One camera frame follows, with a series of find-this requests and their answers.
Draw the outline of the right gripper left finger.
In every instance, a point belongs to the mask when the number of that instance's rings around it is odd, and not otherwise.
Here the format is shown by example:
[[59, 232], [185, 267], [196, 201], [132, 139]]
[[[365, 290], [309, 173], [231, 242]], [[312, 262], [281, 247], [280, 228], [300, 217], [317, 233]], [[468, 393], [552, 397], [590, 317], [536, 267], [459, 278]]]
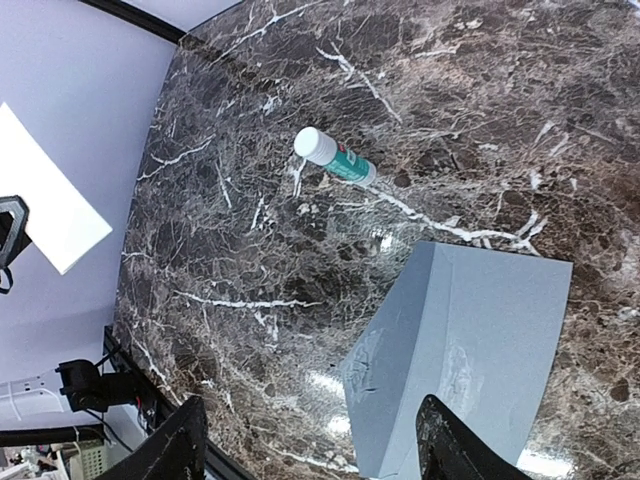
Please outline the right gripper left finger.
[[206, 420], [203, 399], [190, 397], [132, 454], [98, 479], [204, 479]]

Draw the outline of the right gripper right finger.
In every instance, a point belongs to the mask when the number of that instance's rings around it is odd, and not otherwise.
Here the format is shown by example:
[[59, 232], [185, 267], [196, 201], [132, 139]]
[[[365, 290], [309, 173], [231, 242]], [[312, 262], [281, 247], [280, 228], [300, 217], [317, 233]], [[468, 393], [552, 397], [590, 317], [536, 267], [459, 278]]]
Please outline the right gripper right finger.
[[435, 395], [426, 395], [419, 407], [416, 437], [422, 480], [530, 480]]

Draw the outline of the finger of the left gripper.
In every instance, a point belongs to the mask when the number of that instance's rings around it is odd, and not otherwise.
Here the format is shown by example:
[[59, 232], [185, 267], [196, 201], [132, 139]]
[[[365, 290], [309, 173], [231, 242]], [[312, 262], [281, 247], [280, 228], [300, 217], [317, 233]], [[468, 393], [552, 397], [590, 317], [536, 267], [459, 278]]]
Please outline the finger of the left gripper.
[[20, 196], [1, 198], [1, 267], [11, 265], [31, 243], [26, 233], [29, 208]]

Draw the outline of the beige letter paper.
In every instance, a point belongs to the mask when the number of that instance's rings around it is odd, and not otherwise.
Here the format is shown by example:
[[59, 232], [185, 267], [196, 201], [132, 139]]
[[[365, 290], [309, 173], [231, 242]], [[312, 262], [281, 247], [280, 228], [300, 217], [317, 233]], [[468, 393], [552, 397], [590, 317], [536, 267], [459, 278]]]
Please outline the beige letter paper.
[[7, 104], [1, 105], [1, 194], [26, 203], [26, 234], [62, 275], [112, 232]]

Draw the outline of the grey envelope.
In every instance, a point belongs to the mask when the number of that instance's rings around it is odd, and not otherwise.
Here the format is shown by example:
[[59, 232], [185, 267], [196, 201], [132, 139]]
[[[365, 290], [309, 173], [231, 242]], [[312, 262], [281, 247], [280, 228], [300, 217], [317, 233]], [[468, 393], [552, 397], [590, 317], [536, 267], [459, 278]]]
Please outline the grey envelope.
[[419, 475], [439, 398], [509, 463], [525, 447], [565, 318], [570, 262], [420, 241], [341, 370], [359, 473]]

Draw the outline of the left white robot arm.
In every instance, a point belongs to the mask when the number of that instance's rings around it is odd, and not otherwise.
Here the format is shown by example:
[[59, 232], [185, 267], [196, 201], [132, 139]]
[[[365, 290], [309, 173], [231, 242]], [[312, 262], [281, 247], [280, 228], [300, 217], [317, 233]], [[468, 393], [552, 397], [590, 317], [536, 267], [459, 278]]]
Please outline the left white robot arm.
[[[1, 199], [1, 293], [13, 287], [10, 264], [25, 245], [29, 209], [19, 196]], [[100, 361], [78, 359], [59, 364], [39, 375], [1, 384], [1, 425], [22, 422], [34, 415], [87, 412], [95, 417], [116, 405], [133, 405], [140, 396], [139, 383], [131, 373], [101, 373]]]

